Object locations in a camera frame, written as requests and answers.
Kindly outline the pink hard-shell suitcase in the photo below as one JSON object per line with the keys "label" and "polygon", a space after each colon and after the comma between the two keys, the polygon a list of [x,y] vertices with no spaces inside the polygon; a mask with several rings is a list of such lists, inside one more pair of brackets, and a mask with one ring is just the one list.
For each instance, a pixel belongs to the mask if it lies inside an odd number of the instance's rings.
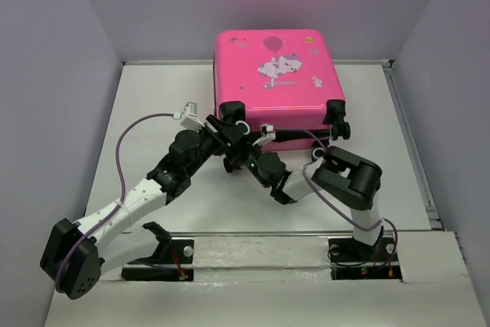
{"label": "pink hard-shell suitcase", "polygon": [[215,41],[214,114],[245,121],[250,138],[276,129],[267,151],[349,139],[346,102],[325,39],[314,29],[228,30]]}

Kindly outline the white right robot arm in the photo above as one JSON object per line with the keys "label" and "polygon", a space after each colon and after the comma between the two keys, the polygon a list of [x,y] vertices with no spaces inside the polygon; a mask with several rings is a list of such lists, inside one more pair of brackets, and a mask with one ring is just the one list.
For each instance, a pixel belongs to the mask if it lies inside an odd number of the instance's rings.
{"label": "white right robot arm", "polygon": [[381,187],[381,167],[337,146],[297,172],[287,169],[277,152],[262,152],[247,146],[224,158],[225,170],[246,168],[280,204],[293,204],[310,194],[317,195],[353,228],[352,250],[369,260],[381,248],[383,233],[374,198]]}

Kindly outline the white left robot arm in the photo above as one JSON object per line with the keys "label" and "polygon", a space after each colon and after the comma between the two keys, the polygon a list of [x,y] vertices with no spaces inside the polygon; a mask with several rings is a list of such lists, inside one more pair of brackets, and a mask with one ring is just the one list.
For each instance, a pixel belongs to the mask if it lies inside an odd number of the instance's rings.
{"label": "white left robot arm", "polygon": [[108,264],[103,248],[147,214],[170,204],[191,185],[191,177],[213,155],[233,148],[250,132],[243,120],[222,121],[212,115],[180,131],[168,153],[134,188],[96,213],[77,221],[64,218],[51,229],[41,256],[41,269],[58,293],[69,299],[85,295]]}

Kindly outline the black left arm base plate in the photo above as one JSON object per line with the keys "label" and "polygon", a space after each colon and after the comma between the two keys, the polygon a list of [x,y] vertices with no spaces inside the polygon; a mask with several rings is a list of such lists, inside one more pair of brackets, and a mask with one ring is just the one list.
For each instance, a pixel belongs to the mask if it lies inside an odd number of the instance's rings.
{"label": "black left arm base plate", "polygon": [[125,281],[191,282],[194,280],[194,240],[173,239],[158,245],[153,255],[127,263],[121,271]]}

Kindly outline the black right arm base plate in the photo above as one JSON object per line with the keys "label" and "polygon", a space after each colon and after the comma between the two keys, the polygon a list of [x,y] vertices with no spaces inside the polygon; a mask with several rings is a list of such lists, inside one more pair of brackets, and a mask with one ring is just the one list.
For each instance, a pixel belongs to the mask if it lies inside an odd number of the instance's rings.
{"label": "black right arm base plate", "polygon": [[402,280],[394,239],[383,237],[374,247],[351,237],[333,238],[328,243],[327,256],[331,278],[342,280]]}

